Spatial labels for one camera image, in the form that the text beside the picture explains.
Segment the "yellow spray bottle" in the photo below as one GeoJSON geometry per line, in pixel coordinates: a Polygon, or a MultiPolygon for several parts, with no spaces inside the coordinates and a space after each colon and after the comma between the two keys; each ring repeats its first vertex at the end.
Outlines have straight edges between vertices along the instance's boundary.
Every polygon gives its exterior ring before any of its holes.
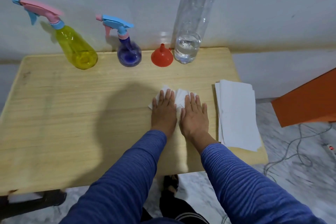
{"type": "Polygon", "coordinates": [[[66,26],[58,17],[63,13],[43,3],[32,0],[12,0],[22,5],[28,12],[31,24],[34,25],[38,16],[45,16],[56,30],[56,39],[66,58],[79,69],[89,69],[98,61],[95,50],[73,28],[66,26]]]}

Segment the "marble floor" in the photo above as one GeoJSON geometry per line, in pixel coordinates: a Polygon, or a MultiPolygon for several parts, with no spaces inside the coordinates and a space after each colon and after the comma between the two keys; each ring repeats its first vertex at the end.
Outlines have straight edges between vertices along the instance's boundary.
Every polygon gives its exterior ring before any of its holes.
{"type": "MultiPolygon", "coordinates": [[[[256,113],[270,163],[254,168],[308,205],[328,224],[336,223],[336,162],[322,147],[324,143],[336,145],[336,124],[309,123],[281,128],[270,103],[257,104],[256,113]]],[[[211,224],[230,223],[205,172],[179,177],[177,197],[186,200],[211,224]]],[[[153,217],[161,215],[161,184],[161,179],[154,180],[145,203],[145,208],[153,217]]],[[[3,224],[56,224],[87,188],[69,188],[62,205],[15,216],[4,220],[3,224]]]]}

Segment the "red funnel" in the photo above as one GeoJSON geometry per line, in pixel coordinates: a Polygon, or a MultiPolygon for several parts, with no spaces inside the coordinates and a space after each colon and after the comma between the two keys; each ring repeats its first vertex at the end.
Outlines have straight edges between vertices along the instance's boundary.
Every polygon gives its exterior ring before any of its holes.
{"type": "Polygon", "coordinates": [[[169,66],[173,60],[173,54],[170,52],[170,48],[165,48],[165,44],[161,44],[160,48],[157,48],[151,56],[152,62],[154,65],[159,67],[167,67],[169,66]]]}

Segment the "spray bottle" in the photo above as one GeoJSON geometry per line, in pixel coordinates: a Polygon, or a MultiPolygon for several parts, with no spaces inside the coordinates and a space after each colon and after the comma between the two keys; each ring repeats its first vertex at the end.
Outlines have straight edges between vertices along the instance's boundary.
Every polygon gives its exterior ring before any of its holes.
{"type": "Polygon", "coordinates": [[[34,25],[37,17],[45,16],[50,25],[56,30],[56,39],[66,58],[79,69],[93,67],[98,61],[95,50],[73,28],[66,26],[58,17],[63,12],[43,3],[32,0],[12,0],[14,4],[22,5],[28,12],[31,24],[34,25]]]}
{"type": "Polygon", "coordinates": [[[96,15],[96,20],[103,22],[106,36],[110,35],[111,29],[118,30],[118,37],[121,43],[117,51],[119,62],[125,67],[138,65],[141,61],[141,49],[135,42],[131,41],[126,30],[127,28],[132,28],[134,25],[120,18],[108,15],[96,15]]]}

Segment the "hand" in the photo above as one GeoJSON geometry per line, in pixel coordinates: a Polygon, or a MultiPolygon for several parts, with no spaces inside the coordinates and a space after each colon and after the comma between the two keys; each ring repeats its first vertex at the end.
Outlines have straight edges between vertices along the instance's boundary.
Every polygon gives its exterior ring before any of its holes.
{"type": "Polygon", "coordinates": [[[193,140],[197,134],[208,133],[209,119],[207,112],[207,104],[201,106],[199,95],[193,93],[185,96],[185,108],[181,111],[180,128],[186,139],[193,140]]]}
{"type": "Polygon", "coordinates": [[[167,89],[165,97],[163,94],[161,90],[158,103],[156,103],[156,98],[153,98],[151,130],[160,130],[169,138],[174,133],[177,123],[175,95],[170,89],[167,89]]]}

